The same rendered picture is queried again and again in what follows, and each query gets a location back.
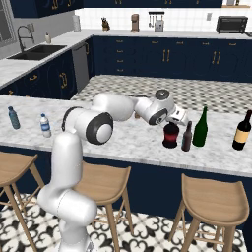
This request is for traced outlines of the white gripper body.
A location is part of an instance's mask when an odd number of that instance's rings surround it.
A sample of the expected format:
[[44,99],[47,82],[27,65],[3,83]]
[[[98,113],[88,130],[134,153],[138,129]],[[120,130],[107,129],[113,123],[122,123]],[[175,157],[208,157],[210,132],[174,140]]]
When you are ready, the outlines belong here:
[[167,121],[174,124],[186,126],[189,122],[189,119],[186,110],[176,106],[175,111],[167,116]]

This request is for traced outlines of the red and black bottle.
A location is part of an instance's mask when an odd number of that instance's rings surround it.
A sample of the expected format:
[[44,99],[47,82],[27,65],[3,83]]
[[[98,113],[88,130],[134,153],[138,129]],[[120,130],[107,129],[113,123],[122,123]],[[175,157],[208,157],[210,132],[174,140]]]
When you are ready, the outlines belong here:
[[163,133],[164,133],[164,140],[162,141],[162,144],[166,148],[170,149],[175,148],[177,146],[179,127],[176,124],[169,122],[164,126]]

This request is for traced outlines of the small brown glass bottle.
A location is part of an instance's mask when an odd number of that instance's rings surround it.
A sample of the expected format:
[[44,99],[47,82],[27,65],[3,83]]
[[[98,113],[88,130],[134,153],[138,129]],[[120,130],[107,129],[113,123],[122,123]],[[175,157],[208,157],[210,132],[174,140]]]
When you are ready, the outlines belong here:
[[191,146],[192,132],[191,132],[192,122],[189,121],[187,124],[186,131],[183,134],[181,150],[188,152]]

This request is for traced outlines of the green glass bottle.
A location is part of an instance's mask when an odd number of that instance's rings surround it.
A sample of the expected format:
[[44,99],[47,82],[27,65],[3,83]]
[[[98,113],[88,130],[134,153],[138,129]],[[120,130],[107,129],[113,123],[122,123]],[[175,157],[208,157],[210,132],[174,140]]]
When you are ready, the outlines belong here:
[[201,118],[195,126],[193,135],[193,145],[196,147],[203,147],[206,142],[208,133],[207,110],[208,108],[204,107]]

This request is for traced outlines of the navy base cupboards long run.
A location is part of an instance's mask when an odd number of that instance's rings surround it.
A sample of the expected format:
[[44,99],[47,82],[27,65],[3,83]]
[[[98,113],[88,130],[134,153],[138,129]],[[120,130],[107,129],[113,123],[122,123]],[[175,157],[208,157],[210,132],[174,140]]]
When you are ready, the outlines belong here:
[[101,36],[88,39],[89,74],[252,83],[252,40]]

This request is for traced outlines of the dark wine bottle yellow label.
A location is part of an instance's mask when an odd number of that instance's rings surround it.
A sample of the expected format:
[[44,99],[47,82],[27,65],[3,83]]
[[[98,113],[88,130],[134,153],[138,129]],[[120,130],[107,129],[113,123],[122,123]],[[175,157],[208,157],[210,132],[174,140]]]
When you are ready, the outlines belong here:
[[246,112],[244,120],[241,121],[236,128],[232,147],[237,151],[241,151],[244,148],[245,143],[247,141],[248,135],[251,130],[251,124],[250,124],[251,116],[252,116],[252,110],[248,110]]

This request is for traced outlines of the navy island cabinet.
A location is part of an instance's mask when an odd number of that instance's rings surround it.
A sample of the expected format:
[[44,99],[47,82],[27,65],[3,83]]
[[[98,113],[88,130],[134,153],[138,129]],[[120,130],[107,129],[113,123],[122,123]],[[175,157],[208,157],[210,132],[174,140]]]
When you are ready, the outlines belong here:
[[[1,145],[0,151],[30,156],[38,154],[35,165],[44,184],[47,184],[50,181],[51,152]],[[96,157],[83,157],[83,160],[87,163],[105,164],[115,167],[131,166],[132,169],[128,181],[131,211],[134,213],[143,213],[167,218],[174,218],[176,215],[181,199],[182,173],[185,173],[190,177],[215,179],[224,182],[242,181],[249,201],[250,215],[247,221],[238,226],[238,228],[242,227],[246,244],[251,243],[247,240],[252,238],[252,178]],[[30,172],[26,173],[18,182],[18,189],[21,193],[32,193],[35,186],[36,182]]]

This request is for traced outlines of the wooden bar stool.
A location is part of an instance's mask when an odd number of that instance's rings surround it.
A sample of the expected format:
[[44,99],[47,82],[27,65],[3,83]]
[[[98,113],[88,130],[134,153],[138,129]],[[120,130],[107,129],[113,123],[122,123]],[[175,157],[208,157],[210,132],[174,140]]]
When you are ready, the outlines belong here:
[[[181,202],[168,240],[172,239],[179,222],[185,223],[184,211],[187,211],[193,219],[189,229],[181,228],[184,234],[181,252],[187,252],[193,240],[212,243],[214,249],[222,244],[222,252],[232,252],[236,227],[249,216],[249,203],[243,183],[192,178],[181,174],[181,192]],[[201,222],[217,227],[214,239],[195,236],[200,232],[198,227]]]
[[131,167],[113,167],[109,165],[83,162],[83,175],[74,190],[93,199],[98,206],[105,206],[107,220],[94,219],[107,223],[110,227],[115,252],[120,252],[116,225],[121,220],[122,209],[126,210],[131,234],[134,234],[127,183]]
[[[33,252],[37,252],[35,244],[32,240],[30,232],[25,224],[22,214],[26,214],[25,207],[31,201],[32,197],[44,187],[44,182],[35,166],[35,161],[38,155],[26,156],[20,154],[0,152],[0,197],[6,194],[9,202],[0,201],[0,205],[10,206],[13,208],[20,224],[25,232],[25,235],[30,242]],[[38,187],[33,191],[31,196],[23,201],[20,197],[16,182],[27,172],[30,171],[34,177]]]

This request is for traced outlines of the brown coffee machine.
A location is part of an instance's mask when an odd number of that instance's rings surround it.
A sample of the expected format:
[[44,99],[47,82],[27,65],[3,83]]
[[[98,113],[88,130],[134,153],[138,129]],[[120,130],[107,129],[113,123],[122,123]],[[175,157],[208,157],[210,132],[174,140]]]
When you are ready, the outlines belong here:
[[131,16],[132,28],[131,32],[139,32],[139,14],[133,14]]

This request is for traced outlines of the black toaster oven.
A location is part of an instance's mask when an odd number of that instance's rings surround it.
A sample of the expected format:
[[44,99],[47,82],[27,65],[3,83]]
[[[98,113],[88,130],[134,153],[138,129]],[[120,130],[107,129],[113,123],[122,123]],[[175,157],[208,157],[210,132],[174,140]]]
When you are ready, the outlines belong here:
[[245,33],[248,18],[245,16],[219,16],[217,33]]

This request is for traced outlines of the grey dishwasher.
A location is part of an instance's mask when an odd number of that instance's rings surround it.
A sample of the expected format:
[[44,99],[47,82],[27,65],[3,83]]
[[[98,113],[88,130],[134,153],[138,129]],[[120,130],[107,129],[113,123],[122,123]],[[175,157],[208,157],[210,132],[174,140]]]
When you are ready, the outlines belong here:
[[83,42],[72,49],[77,91],[80,92],[89,82],[86,44]]

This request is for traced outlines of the clear plastic bottle blue label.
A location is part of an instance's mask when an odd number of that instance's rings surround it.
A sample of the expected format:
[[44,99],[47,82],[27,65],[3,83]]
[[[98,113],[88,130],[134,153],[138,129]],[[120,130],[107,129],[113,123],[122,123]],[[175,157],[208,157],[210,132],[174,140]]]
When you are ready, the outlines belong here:
[[49,120],[47,119],[47,117],[45,116],[44,113],[41,114],[40,127],[41,127],[41,131],[42,131],[42,135],[45,138],[50,138],[51,137],[51,131],[50,131]]

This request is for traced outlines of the navy base cupboards under sink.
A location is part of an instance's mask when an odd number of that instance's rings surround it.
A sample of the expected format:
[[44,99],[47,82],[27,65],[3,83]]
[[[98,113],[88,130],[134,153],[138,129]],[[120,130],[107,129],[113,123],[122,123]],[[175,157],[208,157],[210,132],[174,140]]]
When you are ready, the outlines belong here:
[[77,92],[72,51],[24,75],[0,90],[0,95],[70,99]]

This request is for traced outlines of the white paper towel roll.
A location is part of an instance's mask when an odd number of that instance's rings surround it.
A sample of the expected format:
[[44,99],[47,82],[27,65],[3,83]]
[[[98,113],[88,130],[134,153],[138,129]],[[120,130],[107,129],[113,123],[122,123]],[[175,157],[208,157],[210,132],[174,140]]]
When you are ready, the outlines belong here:
[[80,16],[73,15],[74,32],[81,31]]

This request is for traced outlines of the black sink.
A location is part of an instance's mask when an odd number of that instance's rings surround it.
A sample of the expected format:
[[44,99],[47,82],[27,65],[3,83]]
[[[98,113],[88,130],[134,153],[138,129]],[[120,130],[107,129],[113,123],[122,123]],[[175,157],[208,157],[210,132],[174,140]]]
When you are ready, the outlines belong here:
[[66,45],[45,45],[35,46],[27,51],[20,52],[10,56],[12,60],[31,60],[40,61],[43,59],[52,58],[53,55],[58,56],[60,51],[66,48]]

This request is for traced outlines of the window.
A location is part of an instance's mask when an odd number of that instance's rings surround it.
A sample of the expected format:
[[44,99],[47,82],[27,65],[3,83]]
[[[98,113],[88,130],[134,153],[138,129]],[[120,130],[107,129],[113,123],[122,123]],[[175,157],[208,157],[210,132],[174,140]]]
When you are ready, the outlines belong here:
[[15,41],[15,32],[6,0],[0,0],[0,47]]

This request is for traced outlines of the rail with hanging tools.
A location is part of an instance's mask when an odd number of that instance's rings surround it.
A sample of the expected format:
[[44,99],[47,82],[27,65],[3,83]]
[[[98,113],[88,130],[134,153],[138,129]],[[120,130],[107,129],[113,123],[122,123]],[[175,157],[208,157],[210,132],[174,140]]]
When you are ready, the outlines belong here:
[[150,11],[149,12],[149,27],[152,28],[155,24],[155,20],[157,19],[157,15],[164,15],[163,11]]

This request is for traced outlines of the wooden wall shelf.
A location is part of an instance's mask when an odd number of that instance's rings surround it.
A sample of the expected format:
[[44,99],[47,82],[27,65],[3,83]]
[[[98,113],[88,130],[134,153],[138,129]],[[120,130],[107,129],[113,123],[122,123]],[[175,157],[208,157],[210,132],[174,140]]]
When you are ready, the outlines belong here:
[[249,5],[221,5],[222,8],[245,8],[245,9],[249,9],[251,6]]

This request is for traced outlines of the navy wall cupboards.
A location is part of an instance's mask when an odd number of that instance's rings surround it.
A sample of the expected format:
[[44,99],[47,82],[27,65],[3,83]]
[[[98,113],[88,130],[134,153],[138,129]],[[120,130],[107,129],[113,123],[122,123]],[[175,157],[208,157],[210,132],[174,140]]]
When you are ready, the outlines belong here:
[[10,0],[15,18],[42,18],[82,8],[220,8],[222,0]]

